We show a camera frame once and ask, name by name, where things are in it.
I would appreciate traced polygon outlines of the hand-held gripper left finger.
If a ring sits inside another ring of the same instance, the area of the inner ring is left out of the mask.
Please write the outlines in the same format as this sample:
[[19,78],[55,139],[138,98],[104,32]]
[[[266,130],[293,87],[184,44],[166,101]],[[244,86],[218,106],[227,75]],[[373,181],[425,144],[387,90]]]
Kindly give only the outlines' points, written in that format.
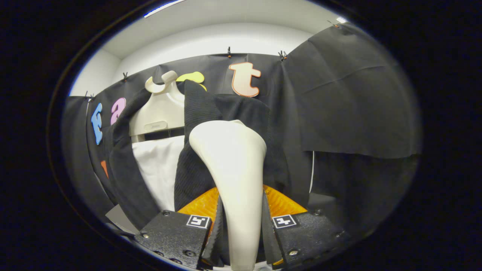
[[223,204],[216,187],[174,212],[164,210],[134,240],[165,261],[184,269],[223,266]]

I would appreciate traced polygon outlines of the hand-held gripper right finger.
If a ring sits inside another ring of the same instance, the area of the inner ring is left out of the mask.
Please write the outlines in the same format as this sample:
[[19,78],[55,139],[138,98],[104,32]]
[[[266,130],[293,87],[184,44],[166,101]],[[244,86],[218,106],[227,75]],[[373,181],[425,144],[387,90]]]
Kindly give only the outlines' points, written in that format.
[[274,269],[308,269],[351,244],[351,235],[323,211],[308,211],[272,187],[263,189],[263,247]]

